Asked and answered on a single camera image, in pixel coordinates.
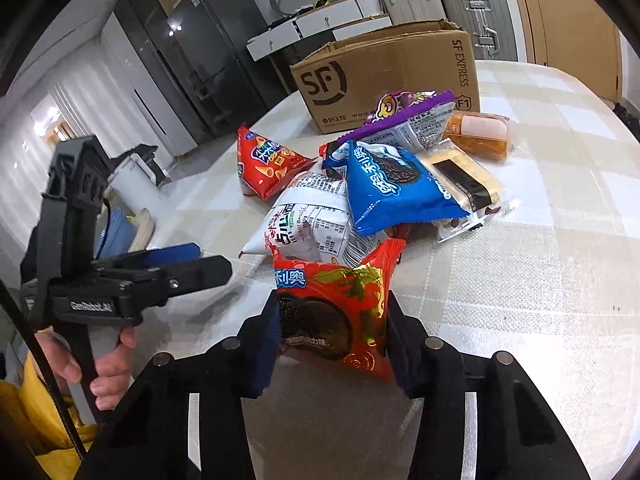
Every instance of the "metal pin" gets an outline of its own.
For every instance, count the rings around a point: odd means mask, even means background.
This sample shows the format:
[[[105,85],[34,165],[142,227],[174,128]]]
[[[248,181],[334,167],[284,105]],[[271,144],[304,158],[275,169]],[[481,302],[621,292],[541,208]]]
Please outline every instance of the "metal pin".
[[[503,365],[510,365],[511,363],[513,363],[513,356],[509,352],[498,352],[495,355],[495,358],[498,359],[498,362],[502,363]]]
[[[169,354],[169,352],[160,352],[159,354],[154,355],[152,363],[154,366],[164,366],[174,357]]]
[[[240,348],[240,345],[241,341],[235,336],[227,337],[222,342],[222,348],[224,348],[225,350],[235,350],[237,348]]]
[[[430,336],[424,340],[424,344],[432,350],[440,350],[444,346],[444,341],[436,336]]]

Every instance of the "white snack bag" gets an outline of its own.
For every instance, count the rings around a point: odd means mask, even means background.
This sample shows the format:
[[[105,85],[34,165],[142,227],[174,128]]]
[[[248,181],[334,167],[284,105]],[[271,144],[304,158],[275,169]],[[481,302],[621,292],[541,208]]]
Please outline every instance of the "white snack bag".
[[[312,168],[294,177],[241,254],[271,254],[271,244],[288,258],[357,267],[386,238],[357,234],[346,182]]]

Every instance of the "tablecloth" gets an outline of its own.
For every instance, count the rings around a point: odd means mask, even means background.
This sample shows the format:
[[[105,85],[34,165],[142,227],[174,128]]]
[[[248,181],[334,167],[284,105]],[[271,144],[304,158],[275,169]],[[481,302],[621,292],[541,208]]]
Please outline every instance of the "tablecloth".
[[[512,352],[571,437],[591,477],[609,479],[640,438],[640,145],[577,79],[532,64],[478,61],[481,108],[511,118],[514,151],[485,166],[519,207],[442,244],[415,229],[392,289],[405,313],[458,350]],[[319,135],[298,93],[254,130],[314,156]],[[195,241],[234,266],[225,287],[145,314],[139,366],[233,335],[273,287],[271,259],[238,253],[271,203],[241,194],[232,146],[204,174],[175,184],[177,210],[154,246]],[[464,478],[474,476],[468,394]],[[259,479],[401,479],[420,401],[394,384],[297,352],[243,403]],[[193,399],[192,413],[196,413]],[[196,462],[197,417],[190,453]]]

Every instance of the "person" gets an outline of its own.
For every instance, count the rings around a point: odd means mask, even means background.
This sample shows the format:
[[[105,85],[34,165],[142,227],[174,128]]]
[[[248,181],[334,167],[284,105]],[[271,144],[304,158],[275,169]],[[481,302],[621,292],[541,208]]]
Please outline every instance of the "person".
[[[36,240],[37,227],[31,234],[27,253],[20,265],[23,283],[35,277]],[[68,384],[78,383],[82,378],[78,362],[50,330],[37,333],[36,338],[56,376],[60,391],[68,396]],[[96,360],[98,377],[91,382],[90,388],[97,397],[98,409],[112,410],[127,392],[135,347],[134,329],[123,328],[115,350]],[[99,428],[96,425],[84,425],[72,398],[65,397],[65,400],[82,442],[88,448]],[[25,441],[49,477],[53,480],[72,480],[76,476],[80,460],[30,353],[24,364],[20,387],[0,381],[0,411],[2,408],[7,415],[3,420],[8,419],[13,434]]]

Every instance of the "blue plastic bag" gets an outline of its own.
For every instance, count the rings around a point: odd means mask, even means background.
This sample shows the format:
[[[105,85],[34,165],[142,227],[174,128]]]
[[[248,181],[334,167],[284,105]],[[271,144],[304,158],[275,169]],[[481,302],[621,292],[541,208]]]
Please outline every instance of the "blue plastic bag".
[[[402,148],[350,140],[346,179],[354,227],[362,236],[402,223],[469,215]]]

